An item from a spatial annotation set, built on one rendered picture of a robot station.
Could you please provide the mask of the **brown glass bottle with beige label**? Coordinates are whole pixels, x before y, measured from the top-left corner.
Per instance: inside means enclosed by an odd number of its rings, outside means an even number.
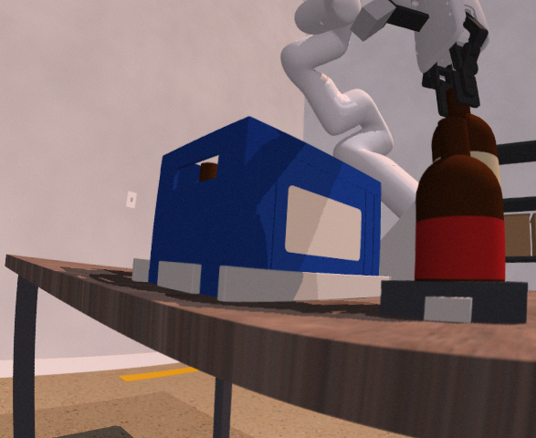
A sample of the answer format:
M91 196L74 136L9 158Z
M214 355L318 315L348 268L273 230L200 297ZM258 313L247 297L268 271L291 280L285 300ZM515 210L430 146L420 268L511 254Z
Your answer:
M446 91L446 97L448 117L457 116L467 121L470 156L487 164L500 184L497 144L491 127L482 118L471 114L469 106L455 102L453 88ZM432 159L435 162L440 159L438 126L434 131L431 147Z

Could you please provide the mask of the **blue crate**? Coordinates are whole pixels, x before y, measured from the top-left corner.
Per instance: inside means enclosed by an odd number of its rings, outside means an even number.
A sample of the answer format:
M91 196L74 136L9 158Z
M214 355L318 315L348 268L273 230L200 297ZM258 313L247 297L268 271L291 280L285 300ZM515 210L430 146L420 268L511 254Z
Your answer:
M211 297L220 266L379 276L380 239L379 181L248 116L163 156L148 283L159 261L202 265Z

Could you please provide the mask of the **brown bottle with red label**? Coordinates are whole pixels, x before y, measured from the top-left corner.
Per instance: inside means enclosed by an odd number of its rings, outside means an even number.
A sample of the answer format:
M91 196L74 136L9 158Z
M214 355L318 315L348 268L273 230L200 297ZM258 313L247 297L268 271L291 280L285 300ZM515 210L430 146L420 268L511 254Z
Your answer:
M505 282L499 180L470 156L467 121L437 123L440 157L415 194L415 281Z

